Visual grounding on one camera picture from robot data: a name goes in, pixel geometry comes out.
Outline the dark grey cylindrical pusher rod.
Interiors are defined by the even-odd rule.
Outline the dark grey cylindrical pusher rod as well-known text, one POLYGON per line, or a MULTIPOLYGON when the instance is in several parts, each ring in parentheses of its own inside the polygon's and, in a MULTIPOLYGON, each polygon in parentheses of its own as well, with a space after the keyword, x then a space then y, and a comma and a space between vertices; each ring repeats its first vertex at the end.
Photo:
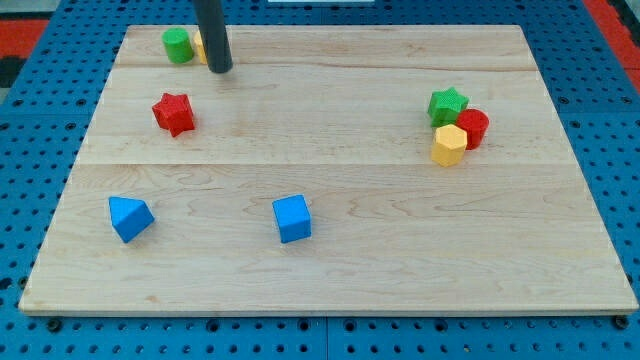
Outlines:
POLYGON ((233 67, 223 5, 220 0, 193 0, 204 51, 211 72, 224 74, 233 67))

